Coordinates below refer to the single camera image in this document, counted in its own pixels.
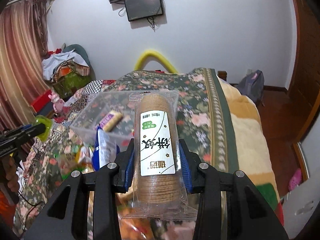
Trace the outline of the person's hand on gripper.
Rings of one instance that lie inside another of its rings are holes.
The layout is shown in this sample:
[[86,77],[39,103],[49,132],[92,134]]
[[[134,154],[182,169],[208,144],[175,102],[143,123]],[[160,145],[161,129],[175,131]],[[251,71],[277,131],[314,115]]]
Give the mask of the person's hand on gripper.
[[17,193],[20,186],[16,170],[17,166],[13,157],[10,155],[1,157],[1,193],[11,206],[16,205],[19,201]]

